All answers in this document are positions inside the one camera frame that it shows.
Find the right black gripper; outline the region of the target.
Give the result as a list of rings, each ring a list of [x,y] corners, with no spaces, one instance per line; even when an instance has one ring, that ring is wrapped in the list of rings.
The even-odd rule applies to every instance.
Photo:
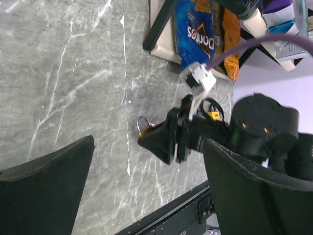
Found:
[[[219,105],[219,103],[212,98],[206,98],[190,121],[187,115],[192,99],[191,95],[185,96],[178,109],[169,111],[166,122],[157,124],[144,137],[138,137],[138,145],[167,165],[170,165],[174,158],[179,163],[186,161],[192,150],[202,153],[206,139],[212,139],[227,147],[230,137],[229,125],[225,120],[213,120],[207,114],[210,104]]]

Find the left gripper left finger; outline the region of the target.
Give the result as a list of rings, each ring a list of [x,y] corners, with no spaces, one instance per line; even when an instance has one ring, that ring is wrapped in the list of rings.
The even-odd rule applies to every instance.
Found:
[[[0,172],[2,235],[69,235],[95,150],[85,136]]]

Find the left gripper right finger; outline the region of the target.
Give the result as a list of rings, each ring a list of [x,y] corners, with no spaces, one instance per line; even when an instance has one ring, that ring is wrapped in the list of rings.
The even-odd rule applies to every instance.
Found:
[[[311,235],[313,184],[256,164],[213,140],[205,169],[223,235]]]

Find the small brass padlock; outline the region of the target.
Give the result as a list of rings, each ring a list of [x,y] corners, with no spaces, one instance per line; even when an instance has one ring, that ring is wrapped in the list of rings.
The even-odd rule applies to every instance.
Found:
[[[144,120],[146,124],[140,125],[141,120]],[[145,116],[139,116],[136,121],[136,126],[138,129],[138,137],[141,138],[150,133],[151,130],[155,127],[155,124],[148,121],[148,119]]]

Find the yellow padlock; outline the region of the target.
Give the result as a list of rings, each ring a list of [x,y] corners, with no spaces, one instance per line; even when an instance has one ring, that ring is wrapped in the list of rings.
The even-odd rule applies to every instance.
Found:
[[[217,121],[223,121],[224,120],[224,111],[221,108],[220,105],[213,105],[210,104],[208,106],[207,114],[213,119]]]

